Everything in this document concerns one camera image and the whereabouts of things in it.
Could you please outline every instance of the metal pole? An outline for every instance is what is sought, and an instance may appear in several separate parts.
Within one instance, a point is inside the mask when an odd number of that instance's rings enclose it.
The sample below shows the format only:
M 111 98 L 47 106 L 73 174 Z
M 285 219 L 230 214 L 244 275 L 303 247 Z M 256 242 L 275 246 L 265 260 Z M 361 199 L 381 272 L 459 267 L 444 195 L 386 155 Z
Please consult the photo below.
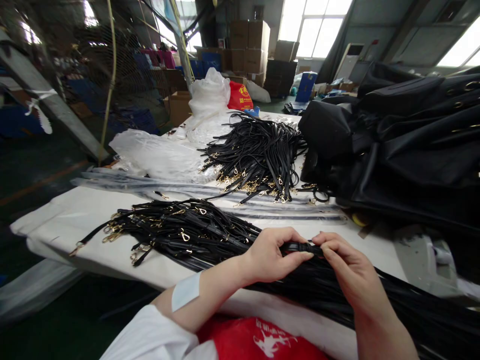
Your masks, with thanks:
M 12 41 L 0 29 L 0 41 L 3 40 Z M 13 46 L 0 46 L 0 63 L 10 76 L 33 98 L 35 98 L 35 95 L 29 91 L 49 91 L 52 89 L 52 86 L 32 65 L 30 60 Z M 100 160 L 105 160 L 109 156 L 109 153 L 101 148 L 97 139 L 58 94 L 41 100 L 39 106 L 49 119 L 61 121 L 68 128 L 73 138 L 81 143 L 93 158 L 98 160 L 98 156 L 101 154 Z

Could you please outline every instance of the hand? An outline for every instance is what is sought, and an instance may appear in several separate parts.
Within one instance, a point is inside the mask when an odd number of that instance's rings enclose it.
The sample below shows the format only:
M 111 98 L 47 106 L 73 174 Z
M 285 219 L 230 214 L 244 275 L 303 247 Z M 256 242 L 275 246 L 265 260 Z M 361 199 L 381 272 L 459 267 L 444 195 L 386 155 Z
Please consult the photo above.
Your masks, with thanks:
M 363 253 L 336 232 L 321 232 L 312 241 L 321 246 L 355 316 L 376 321 L 396 318 L 374 266 Z
M 283 257 L 279 247 L 290 241 L 307 243 L 293 227 L 264 229 L 247 252 L 239 256 L 244 286 L 283 279 L 314 256 L 310 252 L 297 251 Z

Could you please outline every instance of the person's right hand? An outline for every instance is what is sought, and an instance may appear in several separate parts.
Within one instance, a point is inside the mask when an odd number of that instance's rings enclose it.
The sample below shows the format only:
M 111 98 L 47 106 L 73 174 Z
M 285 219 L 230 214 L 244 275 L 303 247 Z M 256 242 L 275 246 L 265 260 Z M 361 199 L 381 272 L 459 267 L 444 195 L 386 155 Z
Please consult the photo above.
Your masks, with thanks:
M 336 232 L 321 232 L 312 241 L 321 246 L 355 316 L 377 321 L 396 317 L 374 266 L 363 253 Z

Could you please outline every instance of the person's left hand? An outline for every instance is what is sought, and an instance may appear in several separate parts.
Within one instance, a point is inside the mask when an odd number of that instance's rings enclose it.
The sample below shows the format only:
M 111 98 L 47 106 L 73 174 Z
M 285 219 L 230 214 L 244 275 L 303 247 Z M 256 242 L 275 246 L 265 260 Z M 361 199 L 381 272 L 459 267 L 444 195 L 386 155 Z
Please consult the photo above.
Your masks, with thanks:
M 279 247 L 287 242 L 307 243 L 293 227 L 266 228 L 246 253 L 239 257 L 244 283 L 272 283 L 283 279 L 304 261 L 311 252 L 292 252 L 283 257 Z

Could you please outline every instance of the yellow cable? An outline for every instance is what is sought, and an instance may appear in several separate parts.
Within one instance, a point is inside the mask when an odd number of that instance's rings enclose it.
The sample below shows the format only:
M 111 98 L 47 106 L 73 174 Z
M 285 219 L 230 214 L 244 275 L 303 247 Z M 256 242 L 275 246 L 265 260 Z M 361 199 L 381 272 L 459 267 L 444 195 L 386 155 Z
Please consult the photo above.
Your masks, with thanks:
M 108 4 L 108 15 L 110 16 L 110 28 L 111 28 L 111 42 L 113 43 L 113 71 L 111 74 L 110 88 L 108 89 L 108 97 L 106 98 L 106 109 L 105 109 L 105 120 L 103 122 L 103 130 L 101 132 L 101 142 L 100 149 L 98 150 L 98 167 L 102 163 L 102 150 L 105 145 L 105 135 L 107 133 L 107 123 L 110 116 L 110 101 L 112 100 L 112 92 L 115 87 L 115 78 L 117 77 L 117 44 L 115 42 L 115 26 L 114 26 L 114 16 L 112 14 L 112 4 L 110 0 L 106 0 Z
M 173 15 L 175 15 L 176 25 L 178 26 L 179 30 L 182 30 L 182 26 L 180 25 L 180 17 L 179 17 L 179 10 L 177 8 L 177 3 L 175 0 L 171 1 L 170 3 L 172 5 Z M 187 54 L 187 44 L 185 43 L 184 34 L 181 31 L 180 31 L 179 37 L 181 39 L 180 45 L 183 47 L 183 51 L 185 51 L 185 54 Z M 191 79 L 195 80 L 195 74 L 192 69 L 192 66 L 190 65 L 190 59 L 188 58 L 188 55 L 187 55 L 187 60 L 188 60 L 188 68 L 190 69 Z

